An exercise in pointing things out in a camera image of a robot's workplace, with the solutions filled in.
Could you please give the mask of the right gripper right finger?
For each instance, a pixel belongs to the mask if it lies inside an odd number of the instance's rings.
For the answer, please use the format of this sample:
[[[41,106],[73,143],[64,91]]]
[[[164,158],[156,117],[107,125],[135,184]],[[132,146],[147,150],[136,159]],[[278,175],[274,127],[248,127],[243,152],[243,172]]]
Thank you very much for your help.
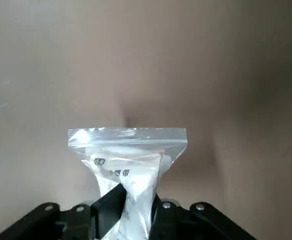
[[[150,240],[254,240],[247,231],[207,202],[189,209],[155,197]]]

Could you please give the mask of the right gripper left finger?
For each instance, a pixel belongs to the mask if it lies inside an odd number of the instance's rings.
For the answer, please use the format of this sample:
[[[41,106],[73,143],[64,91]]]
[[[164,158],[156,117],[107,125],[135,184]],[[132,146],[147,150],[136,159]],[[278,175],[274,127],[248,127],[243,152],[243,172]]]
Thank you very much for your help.
[[[45,202],[2,231],[0,240],[99,240],[119,221],[124,202],[120,184],[91,205],[61,210]]]

